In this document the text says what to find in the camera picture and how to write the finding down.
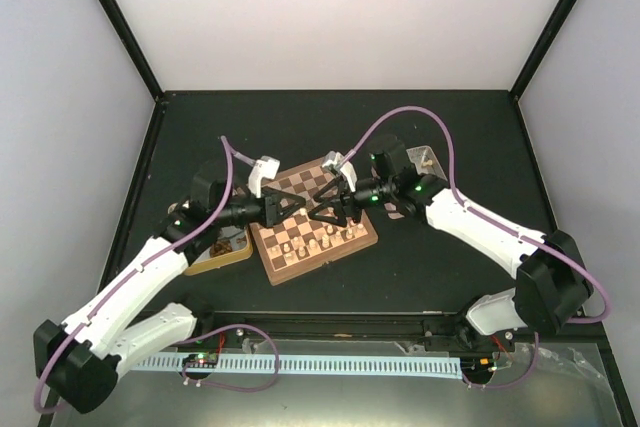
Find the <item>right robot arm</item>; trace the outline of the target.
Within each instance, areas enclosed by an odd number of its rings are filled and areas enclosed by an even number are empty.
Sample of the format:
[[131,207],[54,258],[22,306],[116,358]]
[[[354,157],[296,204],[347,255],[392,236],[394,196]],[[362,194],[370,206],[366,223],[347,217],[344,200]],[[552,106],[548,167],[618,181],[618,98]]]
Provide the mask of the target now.
[[374,174],[360,179],[342,154],[329,152],[321,166],[333,178],[314,195],[309,216],[344,227],[360,221],[367,208],[392,206],[400,216],[448,233],[500,266],[515,285],[462,311],[454,326],[461,347],[476,350],[491,335],[519,328],[556,334],[593,294],[591,281],[572,267],[582,260],[567,233],[524,228],[455,193],[424,155],[394,135],[371,141],[369,156]]

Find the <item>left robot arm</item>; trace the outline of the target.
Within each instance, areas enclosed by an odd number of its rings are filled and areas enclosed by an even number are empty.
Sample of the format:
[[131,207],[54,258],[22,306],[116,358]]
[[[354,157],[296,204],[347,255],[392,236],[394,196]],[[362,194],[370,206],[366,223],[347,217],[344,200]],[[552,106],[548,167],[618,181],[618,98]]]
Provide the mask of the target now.
[[207,344],[213,319],[195,308],[171,302],[136,322],[135,317],[165,286],[182,275],[216,243],[222,229],[281,225],[304,205],[302,197],[267,187],[280,163],[263,156],[251,162],[247,184],[216,176],[205,165],[191,191],[179,202],[142,249],[103,290],[62,322],[44,321],[34,332],[38,378],[34,407],[42,413],[49,388],[79,413],[100,406],[132,367],[147,357],[188,341]]

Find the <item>wooden chess board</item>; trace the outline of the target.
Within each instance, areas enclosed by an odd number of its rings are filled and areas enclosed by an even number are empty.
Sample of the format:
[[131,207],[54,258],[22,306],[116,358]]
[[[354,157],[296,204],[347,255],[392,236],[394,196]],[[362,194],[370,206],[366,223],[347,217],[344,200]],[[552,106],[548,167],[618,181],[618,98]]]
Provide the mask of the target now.
[[250,225],[255,247],[269,282],[275,286],[311,272],[330,262],[368,248],[378,241],[378,234],[366,215],[345,227],[311,220],[308,211],[315,206],[313,196],[331,179],[321,167],[320,158],[292,167],[265,182],[264,187],[303,197],[306,205],[283,223],[265,228]]

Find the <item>dark chess pieces pile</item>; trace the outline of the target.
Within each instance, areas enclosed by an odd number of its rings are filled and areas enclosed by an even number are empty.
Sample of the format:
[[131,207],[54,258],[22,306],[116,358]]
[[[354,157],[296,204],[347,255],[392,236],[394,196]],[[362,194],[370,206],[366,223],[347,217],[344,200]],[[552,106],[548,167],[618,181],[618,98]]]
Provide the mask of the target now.
[[233,252],[231,241],[228,239],[219,240],[213,244],[209,250],[211,257],[218,257]]

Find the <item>left circuit board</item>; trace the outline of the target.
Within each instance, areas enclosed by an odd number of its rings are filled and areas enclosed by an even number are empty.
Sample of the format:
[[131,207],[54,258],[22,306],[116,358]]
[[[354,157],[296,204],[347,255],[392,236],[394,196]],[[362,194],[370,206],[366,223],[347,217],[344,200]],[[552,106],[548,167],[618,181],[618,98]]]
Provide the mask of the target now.
[[217,353],[192,353],[185,357],[183,365],[187,368],[213,369],[219,360]]

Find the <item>circuit board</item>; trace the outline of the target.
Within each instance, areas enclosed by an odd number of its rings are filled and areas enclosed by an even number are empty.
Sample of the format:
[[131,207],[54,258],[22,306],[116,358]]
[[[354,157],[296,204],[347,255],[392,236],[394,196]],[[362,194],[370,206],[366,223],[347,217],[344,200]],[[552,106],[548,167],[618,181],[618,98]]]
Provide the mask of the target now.
[[192,353],[185,357],[183,365],[187,368],[213,369],[219,360],[217,353]]
[[466,357],[460,360],[462,371],[467,374],[493,373],[498,370],[510,368],[513,365],[513,357],[506,354],[496,354],[486,357]]

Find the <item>right circuit board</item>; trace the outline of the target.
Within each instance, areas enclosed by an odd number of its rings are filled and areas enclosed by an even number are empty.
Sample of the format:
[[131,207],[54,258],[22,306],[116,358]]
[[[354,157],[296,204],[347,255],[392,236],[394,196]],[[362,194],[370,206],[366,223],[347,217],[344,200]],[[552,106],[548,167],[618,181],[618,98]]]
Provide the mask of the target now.
[[486,357],[466,357],[460,360],[462,371],[467,374],[493,373],[498,370],[510,368],[513,365],[513,357],[506,354],[496,354]]

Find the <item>gold tin tray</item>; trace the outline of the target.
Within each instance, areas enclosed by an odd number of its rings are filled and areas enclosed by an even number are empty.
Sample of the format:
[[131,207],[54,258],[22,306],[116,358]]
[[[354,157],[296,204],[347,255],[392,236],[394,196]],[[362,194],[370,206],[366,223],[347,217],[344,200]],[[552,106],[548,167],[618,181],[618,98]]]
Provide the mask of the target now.
[[247,260],[252,254],[251,235],[247,227],[223,227],[216,242],[184,271],[184,275],[195,276],[217,270]]

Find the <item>silver pink tin tray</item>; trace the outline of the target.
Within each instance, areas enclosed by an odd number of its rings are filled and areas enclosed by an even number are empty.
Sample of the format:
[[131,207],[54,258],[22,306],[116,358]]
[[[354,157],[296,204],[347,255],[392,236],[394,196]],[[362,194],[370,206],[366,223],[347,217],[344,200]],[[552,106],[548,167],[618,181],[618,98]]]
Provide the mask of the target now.
[[414,218],[426,219],[425,209],[441,190],[449,187],[449,182],[431,147],[420,146],[406,150],[411,168],[404,168],[394,177],[396,193],[384,204],[391,220]]

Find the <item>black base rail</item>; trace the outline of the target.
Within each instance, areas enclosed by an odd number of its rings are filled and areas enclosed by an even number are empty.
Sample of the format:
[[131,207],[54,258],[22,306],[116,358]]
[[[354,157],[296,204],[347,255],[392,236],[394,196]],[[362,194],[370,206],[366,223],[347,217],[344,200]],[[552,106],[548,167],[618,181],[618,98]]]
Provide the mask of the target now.
[[408,341],[431,350],[480,352],[512,347],[502,331],[477,333],[456,314],[319,314],[222,312],[204,321],[207,331],[251,325],[276,340]]

